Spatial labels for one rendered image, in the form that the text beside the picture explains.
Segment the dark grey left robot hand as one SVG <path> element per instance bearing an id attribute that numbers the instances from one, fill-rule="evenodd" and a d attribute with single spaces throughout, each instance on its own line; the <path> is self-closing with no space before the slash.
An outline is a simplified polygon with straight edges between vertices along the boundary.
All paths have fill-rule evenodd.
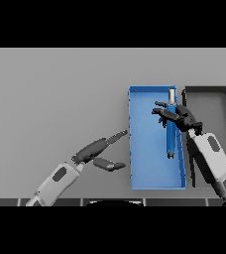
<path id="1" fill-rule="evenodd" d="M 118 141 L 120 138 L 127 134 L 128 131 L 124 130 L 109 138 L 98 139 L 82 148 L 75 155 L 73 155 L 71 159 L 77 166 L 81 163 L 87 164 L 92 161 L 95 167 L 98 167 L 107 172 L 113 172 L 115 170 L 123 169 L 126 167 L 124 163 L 114 163 L 112 161 L 99 158 L 99 155 L 110 145 L 114 144 L 116 141 Z"/>

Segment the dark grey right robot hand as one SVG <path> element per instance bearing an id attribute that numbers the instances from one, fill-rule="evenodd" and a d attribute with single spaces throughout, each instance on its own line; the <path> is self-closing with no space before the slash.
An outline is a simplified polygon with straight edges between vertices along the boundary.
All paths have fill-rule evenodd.
<path id="1" fill-rule="evenodd" d="M 152 113 L 160 116 L 159 122 L 163 123 L 164 128 L 171 122 L 174 123 L 181 132 L 187 132 L 193 129 L 196 136 L 201 134 L 203 123 L 198 122 L 192 112 L 184 105 L 178 104 L 175 108 L 175 112 L 170 112 L 164 102 L 156 101 L 155 104 L 157 107 L 152 110 Z"/>

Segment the blue pipe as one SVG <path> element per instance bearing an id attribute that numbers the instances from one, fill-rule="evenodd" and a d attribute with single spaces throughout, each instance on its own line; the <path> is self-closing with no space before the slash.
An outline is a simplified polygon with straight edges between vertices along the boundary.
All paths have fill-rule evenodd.
<path id="1" fill-rule="evenodd" d="M 169 103 L 167 111 L 175 113 L 175 89 L 169 89 Z M 172 121 L 167 121 L 167 155 L 169 159 L 174 157 L 175 148 L 175 124 Z"/>

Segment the dark grey bin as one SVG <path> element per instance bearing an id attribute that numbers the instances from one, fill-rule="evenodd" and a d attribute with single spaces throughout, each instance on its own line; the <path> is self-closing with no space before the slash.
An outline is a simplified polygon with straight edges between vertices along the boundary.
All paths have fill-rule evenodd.
<path id="1" fill-rule="evenodd" d="M 214 133 L 226 154 L 226 85 L 186 86 L 182 104 L 203 123 L 204 133 Z"/>

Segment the blue bin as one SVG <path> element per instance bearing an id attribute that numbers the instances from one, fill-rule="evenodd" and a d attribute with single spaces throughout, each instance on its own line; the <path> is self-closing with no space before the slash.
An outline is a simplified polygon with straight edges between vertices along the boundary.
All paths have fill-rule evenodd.
<path id="1" fill-rule="evenodd" d="M 155 102 L 168 102 L 174 85 L 130 85 L 129 152 L 132 190 L 184 190 L 186 177 L 181 133 L 175 129 L 174 156 L 168 158 L 167 129 L 153 114 Z"/>

